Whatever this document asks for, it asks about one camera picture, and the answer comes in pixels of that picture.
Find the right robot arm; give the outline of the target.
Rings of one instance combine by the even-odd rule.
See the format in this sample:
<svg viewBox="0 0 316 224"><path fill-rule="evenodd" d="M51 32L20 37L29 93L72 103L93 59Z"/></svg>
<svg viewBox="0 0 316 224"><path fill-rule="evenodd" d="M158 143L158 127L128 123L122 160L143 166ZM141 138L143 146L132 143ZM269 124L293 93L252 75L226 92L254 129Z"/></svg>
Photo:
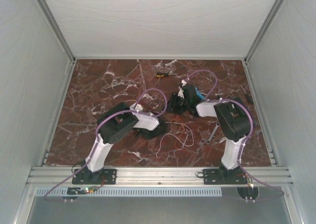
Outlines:
<svg viewBox="0 0 316 224"><path fill-rule="evenodd" d="M166 111L174 114L188 111L194 117L218 119L216 126L221 127L225 136L225 149L218 168L203 169L200 177L205 185L245 185L249 182L240 164L254 123L239 97L208 100L199 96L192 84L187 84L180 86L178 93L172 93Z"/></svg>

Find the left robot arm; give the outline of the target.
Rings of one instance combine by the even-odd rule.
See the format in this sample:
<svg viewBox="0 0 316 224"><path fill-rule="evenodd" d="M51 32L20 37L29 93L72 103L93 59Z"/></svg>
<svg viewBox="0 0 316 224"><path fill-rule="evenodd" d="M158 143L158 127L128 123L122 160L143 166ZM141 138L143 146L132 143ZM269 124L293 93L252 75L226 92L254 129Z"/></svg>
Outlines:
<svg viewBox="0 0 316 224"><path fill-rule="evenodd" d="M87 184L101 181L101 176L105 174L104 162L112 146L133 130L150 140L165 134L167 124L158 115L144 112L136 104L119 103L97 121L95 142L79 180Z"/></svg>

